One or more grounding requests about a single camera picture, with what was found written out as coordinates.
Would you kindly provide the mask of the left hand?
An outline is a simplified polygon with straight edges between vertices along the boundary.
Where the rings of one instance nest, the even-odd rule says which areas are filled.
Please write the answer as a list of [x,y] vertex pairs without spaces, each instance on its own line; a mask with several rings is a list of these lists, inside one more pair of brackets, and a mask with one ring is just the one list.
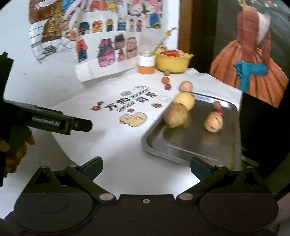
[[8,152],[8,155],[5,158],[4,168],[7,173],[14,173],[17,170],[17,166],[20,164],[21,159],[26,156],[27,153],[27,144],[33,146],[35,145],[34,136],[30,135],[29,138],[18,148],[13,151],[10,151],[10,145],[1,140],[1,155],[5,152]]

